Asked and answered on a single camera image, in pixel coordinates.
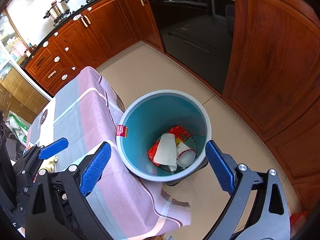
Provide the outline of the teal plastic trash bin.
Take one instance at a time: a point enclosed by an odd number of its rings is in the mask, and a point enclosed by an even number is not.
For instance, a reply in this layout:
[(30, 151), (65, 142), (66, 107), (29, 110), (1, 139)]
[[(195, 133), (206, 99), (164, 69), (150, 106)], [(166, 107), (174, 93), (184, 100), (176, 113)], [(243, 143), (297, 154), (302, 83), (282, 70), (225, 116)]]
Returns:
[(204, 107), (178, 90), (158, 90), (136, 100), (117, 127), (118, 153), (140, 178), (180, 181), (206, 157), (212, 129)]

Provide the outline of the wooden kitchen cabinets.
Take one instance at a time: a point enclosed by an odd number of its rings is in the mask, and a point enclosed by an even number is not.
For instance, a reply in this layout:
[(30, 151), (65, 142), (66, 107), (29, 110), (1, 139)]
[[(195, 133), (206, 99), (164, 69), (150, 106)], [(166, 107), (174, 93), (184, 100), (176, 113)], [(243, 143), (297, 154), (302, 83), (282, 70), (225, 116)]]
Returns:
[(85, 67), (98, 68), (139, 41), (165, 52), (149, 0), (90, 0), (40, 42), (23, 69), (55, 95)]

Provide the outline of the green white plastic bag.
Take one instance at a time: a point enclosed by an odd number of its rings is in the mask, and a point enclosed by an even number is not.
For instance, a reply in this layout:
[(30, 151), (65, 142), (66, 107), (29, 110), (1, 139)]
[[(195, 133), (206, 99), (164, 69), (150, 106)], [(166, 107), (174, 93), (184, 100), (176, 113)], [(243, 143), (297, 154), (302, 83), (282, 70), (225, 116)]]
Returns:
[(9, 129), (16, 135), (19, 142), (26, 146), (30, 124), (12, 111), (9, 111), (6, 124), (9, 125)]

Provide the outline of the white paper cup in bin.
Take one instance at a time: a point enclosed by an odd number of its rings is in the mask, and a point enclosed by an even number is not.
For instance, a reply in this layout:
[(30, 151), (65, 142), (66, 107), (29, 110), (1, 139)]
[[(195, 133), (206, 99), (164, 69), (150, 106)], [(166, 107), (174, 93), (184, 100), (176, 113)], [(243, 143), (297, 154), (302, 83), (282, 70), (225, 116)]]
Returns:
[(180, 142), (177, 146), (177, 164), (182, 168), (189, 167), (195, 160), (195, 151), (187, 146), (185, 143)]

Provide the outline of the red label on bin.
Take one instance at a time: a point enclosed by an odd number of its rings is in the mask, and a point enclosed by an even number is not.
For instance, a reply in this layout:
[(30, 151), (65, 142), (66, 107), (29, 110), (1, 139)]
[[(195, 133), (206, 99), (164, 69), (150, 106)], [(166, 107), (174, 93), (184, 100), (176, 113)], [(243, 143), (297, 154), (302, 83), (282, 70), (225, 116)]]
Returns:
[(117, 126), (117, 131), (116, 131), (116, 136), (120, 136), (120, 137), (127, 137), (127, 133), (128, 133), (128, 127), (124, 126), (124, 125), (118, 125)]

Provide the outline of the pink grey plaid tablecloth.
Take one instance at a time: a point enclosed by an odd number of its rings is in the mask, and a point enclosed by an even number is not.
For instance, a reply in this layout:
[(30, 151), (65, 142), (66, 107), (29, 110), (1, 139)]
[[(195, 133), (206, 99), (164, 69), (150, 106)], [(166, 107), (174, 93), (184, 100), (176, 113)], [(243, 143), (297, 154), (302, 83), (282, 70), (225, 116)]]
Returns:
[(161, 183), (140, 179), (122, 162), (116, 146), (116, 128), (123, 111), (120, 98), (92, 67), (63, 87), (29, 127), (27, 146), (47, 146), (66, 138), (56, 170), (63, 171), (94, 153), (102, 142), (111, 146), (111, 158), (87, 201), (114, 239), (145, 239), (191, 223), (187, 202), (167, 194)]

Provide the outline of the red snack wrapper in bin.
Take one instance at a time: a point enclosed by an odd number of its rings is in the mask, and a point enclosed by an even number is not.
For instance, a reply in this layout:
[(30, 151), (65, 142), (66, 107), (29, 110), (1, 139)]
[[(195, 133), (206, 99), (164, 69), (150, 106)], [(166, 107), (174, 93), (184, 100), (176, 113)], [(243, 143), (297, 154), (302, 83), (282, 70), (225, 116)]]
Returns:
[[(191, 138), (191, 135), (182, 127), (182, 126), (175, 126), (172, 127), (167, 133), (173, 134), (175, 136), (175, 142), (176, 142), (176, 146), (178, 146), (178, 144), (180, 142), (183, 142), (187, 145), (188, 142), (193, 142), (193, 139)], [(161, 136), (159, 137), (159, 139), (154, 143), (154, 145), (148, 150), (148, 158), (150, 159), (150, 161), (155, 164), (156, 166), (161, 166), (160, 164), (157, 164), (153, 161), (153, 158), (155, 156), (156, 150), (157, 150), (157, 146), (159, 144), (159, 140), (161, 138)]]

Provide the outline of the glass sliding door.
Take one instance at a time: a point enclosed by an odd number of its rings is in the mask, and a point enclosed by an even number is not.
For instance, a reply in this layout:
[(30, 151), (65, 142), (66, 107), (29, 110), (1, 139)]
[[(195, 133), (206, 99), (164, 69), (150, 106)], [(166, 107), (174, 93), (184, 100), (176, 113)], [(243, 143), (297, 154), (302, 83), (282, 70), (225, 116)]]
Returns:
[(29, 47), (21, 39), (6, 10), (1, 12), (1, 112), (15, 113), (29, 124), (48, 104), (50, 96), (23, 70)]

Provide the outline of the tall wooden cabinet door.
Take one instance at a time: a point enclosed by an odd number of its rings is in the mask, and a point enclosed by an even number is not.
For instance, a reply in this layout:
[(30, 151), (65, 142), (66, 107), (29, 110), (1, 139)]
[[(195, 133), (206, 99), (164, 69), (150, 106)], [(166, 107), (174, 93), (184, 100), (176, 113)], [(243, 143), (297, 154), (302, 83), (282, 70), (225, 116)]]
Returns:
[(266, 145), (304, 209), (319, 202), (319, 18), (304, 0), (235, 0), (222, 99)]

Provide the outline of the steel cooking pot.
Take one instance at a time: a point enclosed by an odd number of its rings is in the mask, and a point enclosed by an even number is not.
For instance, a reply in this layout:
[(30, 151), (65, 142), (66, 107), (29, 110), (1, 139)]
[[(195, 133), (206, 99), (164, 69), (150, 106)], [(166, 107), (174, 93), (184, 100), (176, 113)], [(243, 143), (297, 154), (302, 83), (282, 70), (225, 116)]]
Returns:
[(54, 23), (60, 22), (65, 16), (67, 16), (71, 12), (68, 6), (69, 1), (70, 0), (60, 0), (59, 2), (53, 1), (51, 3), (50, 9), (46, 12), (43, 18), (49, 18)]

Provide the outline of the black built-in oven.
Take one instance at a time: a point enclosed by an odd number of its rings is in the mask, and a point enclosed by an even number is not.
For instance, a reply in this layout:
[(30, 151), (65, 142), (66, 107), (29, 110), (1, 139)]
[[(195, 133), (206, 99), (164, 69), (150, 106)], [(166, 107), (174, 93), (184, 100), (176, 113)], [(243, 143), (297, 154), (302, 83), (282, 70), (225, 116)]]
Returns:
[(234, 0), (149, 0), (166, 52), (222, 93), (231, 57)]

